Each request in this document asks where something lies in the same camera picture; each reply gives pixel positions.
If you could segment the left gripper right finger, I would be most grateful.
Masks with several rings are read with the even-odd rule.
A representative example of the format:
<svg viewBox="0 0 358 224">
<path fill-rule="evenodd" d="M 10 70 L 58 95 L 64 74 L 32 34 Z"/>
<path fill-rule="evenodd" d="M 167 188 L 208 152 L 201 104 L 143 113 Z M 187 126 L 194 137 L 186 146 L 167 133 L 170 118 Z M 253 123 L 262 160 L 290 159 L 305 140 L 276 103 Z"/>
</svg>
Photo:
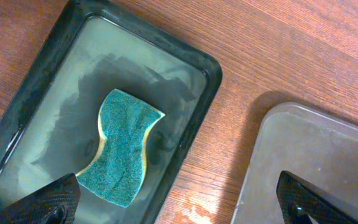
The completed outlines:
<svg viewBox="0 0 358 224">
<path fill-rule="evenodd" d="M 276 195 L 285 224 L 358 223 L 323 197 L 324 191 L 297 175 L 283 170 Z"/>
</svg>

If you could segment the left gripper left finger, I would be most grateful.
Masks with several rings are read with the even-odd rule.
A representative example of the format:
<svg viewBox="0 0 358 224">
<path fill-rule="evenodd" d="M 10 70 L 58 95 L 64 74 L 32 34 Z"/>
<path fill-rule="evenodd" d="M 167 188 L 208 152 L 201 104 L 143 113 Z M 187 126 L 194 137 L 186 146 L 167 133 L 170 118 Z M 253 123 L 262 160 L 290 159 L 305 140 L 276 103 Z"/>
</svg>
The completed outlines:
<svg viewBox="0 0 358 224">
<path fill-rule="evenodd" d="M 80 186 L 71 173 L 0 210 L 0 223 L 73 223 Z"/>
</svg>

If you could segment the green yellow sponge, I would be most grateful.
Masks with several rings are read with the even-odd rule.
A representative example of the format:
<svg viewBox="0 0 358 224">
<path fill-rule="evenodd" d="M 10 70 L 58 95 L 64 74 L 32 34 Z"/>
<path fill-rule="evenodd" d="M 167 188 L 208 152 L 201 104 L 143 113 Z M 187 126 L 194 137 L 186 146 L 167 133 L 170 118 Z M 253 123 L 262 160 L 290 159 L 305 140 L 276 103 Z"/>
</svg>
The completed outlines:
<svg viewBox="0 0 358 224">
<path fill-rule="evenodd" d="M 92 161 L 76 174 L 95 196 L 128 207 L 145 179 L 147 139 L 165 114 L 121 90 L 111 91 L 98 112 L 99 146 Z"/>
</svg>

